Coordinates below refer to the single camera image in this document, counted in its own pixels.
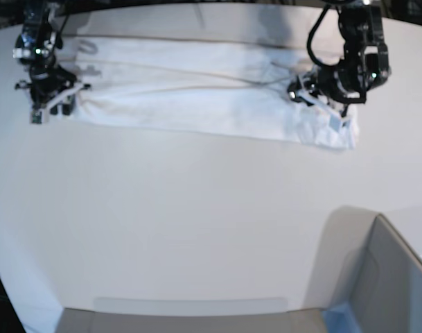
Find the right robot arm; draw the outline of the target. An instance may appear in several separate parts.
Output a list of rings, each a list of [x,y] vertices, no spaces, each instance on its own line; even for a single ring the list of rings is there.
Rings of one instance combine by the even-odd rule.
[[[28,91],[32,124],[43,124],[58,114],[71,115],[76,94],[91,88],[62,67],[55,53],[64,46],[62,32],[68,21],[65,19],[58,26],[55,16],[66,4],[66,1],[24,2],[24,23],[12,56],[29,77],[29,80],[18,81],[15,89]]]

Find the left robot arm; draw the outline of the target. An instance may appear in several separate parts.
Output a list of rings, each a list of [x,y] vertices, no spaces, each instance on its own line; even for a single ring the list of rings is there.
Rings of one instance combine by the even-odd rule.
[[[328,64],[315,55],[313,40],[332,8],[344,43],[340,59]],[[342,119],[350,106],[365,104],[368,92],[384,85],[392,73],[381,9],[372,1],[325,1],[308,34],[306,51],[313,68],[295,76],[288,85],[290,100],[317,105]]]

